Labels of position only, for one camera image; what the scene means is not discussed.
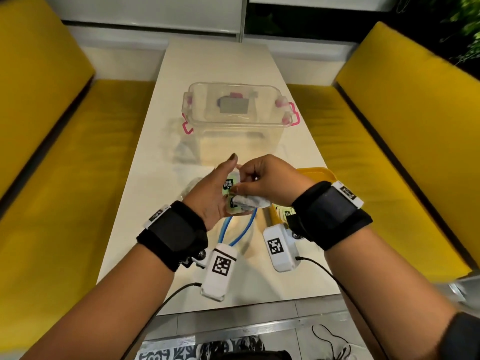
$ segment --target forearm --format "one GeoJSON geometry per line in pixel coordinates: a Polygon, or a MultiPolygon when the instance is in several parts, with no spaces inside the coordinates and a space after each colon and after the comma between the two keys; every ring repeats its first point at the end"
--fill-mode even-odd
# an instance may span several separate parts
{"type": "Polygon", "coordinates": [[[118,360],[172,281],[173,272],[155,254],[135,245],[22,359],[118,360]]]}
{"type": "Polygon", "coordinates": [[[436,358],[456,309],[425,277],[368,227],[333,246],[325,257],[390,357],[436,358]]]}

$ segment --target hand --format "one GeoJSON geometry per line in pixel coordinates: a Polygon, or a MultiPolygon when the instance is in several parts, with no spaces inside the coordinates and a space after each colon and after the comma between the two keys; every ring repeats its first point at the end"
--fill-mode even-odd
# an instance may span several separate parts
{"type": "MultiPolygon", "coordinates": [[[[237,161],[237,154],[233,153],[227,161],[198,182],[183,199],[183,203],[201,217],[207,231],[213,229],[220,219],[232,216],[225,209],[227,196],[222,196],[222,187],[227,176],[237,166],[237,161]]],[[[249,214],[251,212],[243,212],[236,216],[249,214]]]]}
{"type": "Polygon", "coordinates": [[[315,182],[272,154],[252,159],[242,165],[240,181],[232,188],[234,195],[260,196],[281,206],[291,206],[315,182]]]}

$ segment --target yellow container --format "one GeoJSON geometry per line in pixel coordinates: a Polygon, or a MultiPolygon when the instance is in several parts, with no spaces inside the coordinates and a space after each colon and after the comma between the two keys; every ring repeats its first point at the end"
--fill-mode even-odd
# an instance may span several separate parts
{"type": "MultiPolygon", "coordinates": [[[[335,174],[333,174],[333,172],[330,169],[323,168],[321,166],[316,168],[300,168],[300,169],[297,169],[297,171],[303,174],[304,176],[310,178],[315,183],[322,182],[322,181],[333,183],[337,181],[337,177],[335,176],[335,174]]],[[[277,215],[277,212],[273,205],[270,205],[270,207],[268,207],[268,213],[270,214],[272,225],[277,225],[282,223],[282,220],[277,215]]]]}

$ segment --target floor tile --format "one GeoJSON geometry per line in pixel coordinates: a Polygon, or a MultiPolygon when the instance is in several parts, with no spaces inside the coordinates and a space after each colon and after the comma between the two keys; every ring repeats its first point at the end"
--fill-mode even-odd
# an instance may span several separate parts
{"type": "Polygon", "coordinates": [[[156,316],[147,328],[145,340],[163,339],[177,334],[178,315],[156,316]]]}
{"type": "Polygon", "coordinates": [[[333,296],[316,296],[313,298],[298,299],[295,301],[299,317],[329,312],[344,311],[347,309],[341,294],[333,296]]]}
{"type": "Polygon", "coordinates": [[[297,340],[297,333],[295,330],[264,333],[260,335],[260,338],[265,345],[265,350],[286,350],[292,357],[292,360],[302,360],[300,356],[300,347],[297,340]]]}
{"type": "MultiPolygon", "coordinates": [[[[320,326],[324,325],[330,330],[333,335],[341,336],[345,338],[350,344],[354,344],[360,347],[365,347],[362,337],[358,333],[355,323],[349,315],[345,315],[342,318],[339,316],[324,316],[318,322],[318,325],[313,327],[315,334],[321,339],[329,340],[335,352],[335,356],[338,356],[343,346],[346,344],[345,341],[337,337],[332,336],[328,331],[320,326]]],[[[302,360],[316,360],[316,359],[331,359],[332,358],[332,348],[327,341],[323,341],[315,336],[312,331],[312,327],[302,327],[297,329],[298,336],[298,345],[300,347],[300,354],[302,360]]],[[[352,349],[354,354],[363,352],[363,356],[357,358],[360,359],[371,359],[371,357],[365,357],[365,353],[369,355],[368,352],[362,351],[362,349],[357,349],[353,346],[352,349]]]]}
{"type": "Polygon", "coordinates": [[[294,301],[254,304],[178,315],[178,335],[219,330],[297,317],[294,301]]]}

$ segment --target container lid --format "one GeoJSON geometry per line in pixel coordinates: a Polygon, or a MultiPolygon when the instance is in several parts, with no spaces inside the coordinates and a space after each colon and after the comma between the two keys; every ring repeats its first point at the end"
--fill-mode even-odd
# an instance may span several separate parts
{"type": "Polygon", "coordinates": [[[273,86],[197,82],[183,95],[182,112],[193,126],[285,128],[293,111],[273,86]]]}

